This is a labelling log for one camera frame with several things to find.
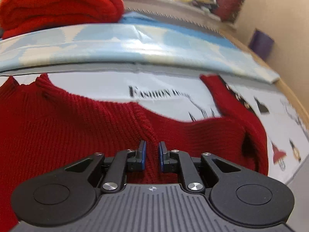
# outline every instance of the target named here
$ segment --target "ribbed knit fabric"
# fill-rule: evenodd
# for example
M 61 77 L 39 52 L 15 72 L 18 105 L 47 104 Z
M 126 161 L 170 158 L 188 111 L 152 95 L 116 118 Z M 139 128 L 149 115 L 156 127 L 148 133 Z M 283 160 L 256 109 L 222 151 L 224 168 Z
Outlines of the ribbed knit fabric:
M 267 175 L 266 134 L 256 115 L 226 89 L 217 76 L 201 76 L 222 118 L 179 122 L 137 103 L 94 101 L 55 87 L 46 74 L 30 85 L 10 77 L 0 87 L 0 231 L 17 220 L 10 195 L 21 182 L 95 152 L 114 156 L 147 142 L 146 170 L 129 182 L 172 183 L 158 172 L 158 142 L 191 156 L 211 152 Z

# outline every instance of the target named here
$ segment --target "sweater sleeve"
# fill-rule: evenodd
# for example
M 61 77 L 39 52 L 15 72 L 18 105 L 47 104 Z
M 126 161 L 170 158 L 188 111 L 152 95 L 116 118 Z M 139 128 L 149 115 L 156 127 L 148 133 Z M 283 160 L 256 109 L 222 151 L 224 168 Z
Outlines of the sweater sleeve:
M 267 136 L 257 115 L 241 95 L 234 93 L 220 76 L 201 75 L 200 79 L 210 90 L 220 113 L 238 120 L 244 126 L 250 145 L 246 145 L 246 142 L 244 142 L 243 152 L 255 153 L 258 158 L 258 168 L 256 171 L 267 175 Z

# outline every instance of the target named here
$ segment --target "wooden trim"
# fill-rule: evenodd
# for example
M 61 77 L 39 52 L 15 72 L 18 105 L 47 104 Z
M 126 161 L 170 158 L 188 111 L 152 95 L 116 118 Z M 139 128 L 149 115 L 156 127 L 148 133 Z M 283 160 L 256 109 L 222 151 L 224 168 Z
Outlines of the wooden trim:
M 267 63 L 265 63 L 258 55 L 256 55 L 251 49 L 241 43 L 239 40 L 231 36 L 228 32 L 224 30 L 219 30 L 220 33 L 225 36 L 228 40 L 230 40 L 236 47 L 241 49 L 242 51 L 248 52 L 252 55 L 253 59 L 263 67 L 270 68 Z M 296 97 L 294 92 L 288 87 L 288 85 L 280 78 L 278 81 L 274 83 L 274 85 L 286 96 L 291 105 L 295 108 L 296 112 L 304 122 L 307 129 L 309 129 L 309 114 Z

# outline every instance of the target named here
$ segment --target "purple object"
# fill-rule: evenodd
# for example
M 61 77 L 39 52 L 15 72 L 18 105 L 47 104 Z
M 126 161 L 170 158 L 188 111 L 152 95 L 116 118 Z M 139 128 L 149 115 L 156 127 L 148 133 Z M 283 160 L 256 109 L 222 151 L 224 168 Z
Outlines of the purple object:
M 249 48 L 265 61 L 272 50 L 273 43 L 274 40 L 271 39 L 270 36 L 266 35 L 264 32 L 255 30 Z

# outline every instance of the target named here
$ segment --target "beige wall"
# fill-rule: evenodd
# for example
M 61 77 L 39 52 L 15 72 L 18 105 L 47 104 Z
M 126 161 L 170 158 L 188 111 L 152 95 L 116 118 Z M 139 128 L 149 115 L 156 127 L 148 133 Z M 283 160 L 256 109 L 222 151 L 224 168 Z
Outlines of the beige wall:
M 309 0 L 246 0 L 235 25 L 244 44 L 255 28 L 275 40 L 267 63 L 309 111 Z

